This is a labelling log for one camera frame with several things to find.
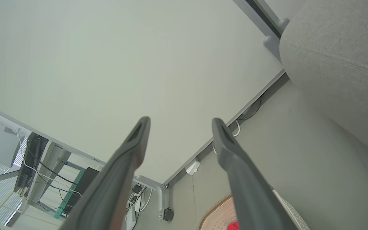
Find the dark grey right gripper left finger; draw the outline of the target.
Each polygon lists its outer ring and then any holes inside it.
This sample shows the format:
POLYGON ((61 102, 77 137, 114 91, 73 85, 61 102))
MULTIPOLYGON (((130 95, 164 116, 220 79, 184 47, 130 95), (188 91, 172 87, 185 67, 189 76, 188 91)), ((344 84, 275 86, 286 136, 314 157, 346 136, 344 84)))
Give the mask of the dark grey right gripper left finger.
POLYGON ((64 221, 62 230, 120 230, 135 170, 143 163, 151 121, 140 118, 64 221))

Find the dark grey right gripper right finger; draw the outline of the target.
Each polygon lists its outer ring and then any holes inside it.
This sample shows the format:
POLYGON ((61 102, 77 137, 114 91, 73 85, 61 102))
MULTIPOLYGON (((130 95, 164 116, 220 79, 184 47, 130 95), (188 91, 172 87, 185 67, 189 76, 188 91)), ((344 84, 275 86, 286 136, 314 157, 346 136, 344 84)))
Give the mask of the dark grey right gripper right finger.
POLYGON ((219 165, 228 176, 239 228, 296 230, 296 224, 226 124, 213 118, 212 132, 219 165))

